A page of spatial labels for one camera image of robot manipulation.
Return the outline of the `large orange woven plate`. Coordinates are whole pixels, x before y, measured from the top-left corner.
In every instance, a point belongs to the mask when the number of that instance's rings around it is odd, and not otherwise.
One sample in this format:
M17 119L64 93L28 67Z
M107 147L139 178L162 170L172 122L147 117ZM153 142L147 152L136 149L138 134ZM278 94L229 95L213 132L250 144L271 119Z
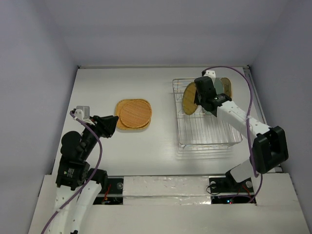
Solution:
M152 108L145 99L123 99L117 103L115 115L119 117L119 129L143 130L151 122Z

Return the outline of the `green rimmed woven plate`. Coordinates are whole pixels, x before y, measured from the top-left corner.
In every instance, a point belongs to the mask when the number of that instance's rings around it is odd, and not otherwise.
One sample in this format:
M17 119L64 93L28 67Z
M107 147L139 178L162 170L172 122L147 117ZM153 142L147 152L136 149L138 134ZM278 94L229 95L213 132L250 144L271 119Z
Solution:
M186 115L192 115L198 108L195 103L196 85L194 82L188 84L182 97L182 107Z

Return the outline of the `small orange woven plate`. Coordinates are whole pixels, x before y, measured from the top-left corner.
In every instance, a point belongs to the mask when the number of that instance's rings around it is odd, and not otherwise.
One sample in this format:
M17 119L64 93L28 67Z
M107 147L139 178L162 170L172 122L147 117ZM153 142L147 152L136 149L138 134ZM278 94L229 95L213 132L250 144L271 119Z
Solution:
M141 128L145 126L152 117L152 108L144 100L132 100L126 103L120 110L121 122L129 128Z

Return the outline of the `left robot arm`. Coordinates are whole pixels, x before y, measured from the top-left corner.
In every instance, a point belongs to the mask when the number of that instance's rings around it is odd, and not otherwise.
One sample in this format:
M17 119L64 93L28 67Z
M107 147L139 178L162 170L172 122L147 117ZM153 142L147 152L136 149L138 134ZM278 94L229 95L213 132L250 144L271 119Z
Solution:
M84 126L82 133L67 132L61 139L61 158L56 178L54 211L45 224L43 234L80 234L83 223L99 193L108 187L105 170L99 169L102 157L94 168L87 162L96 145L103 153L100 138L110 138L116 129L117 116L83 118L70 115Z

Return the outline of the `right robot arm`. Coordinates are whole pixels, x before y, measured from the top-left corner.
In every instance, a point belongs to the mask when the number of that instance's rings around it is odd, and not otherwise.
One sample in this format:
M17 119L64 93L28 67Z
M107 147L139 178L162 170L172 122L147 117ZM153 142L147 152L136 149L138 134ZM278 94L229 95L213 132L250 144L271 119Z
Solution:
M217 94L208 76L195 79L194 102L221 121L230 124L248 141L249 158L225 173L224 185L236 191L248 178L260 176L289 158L286 134L279 127L259 122L226 94Z

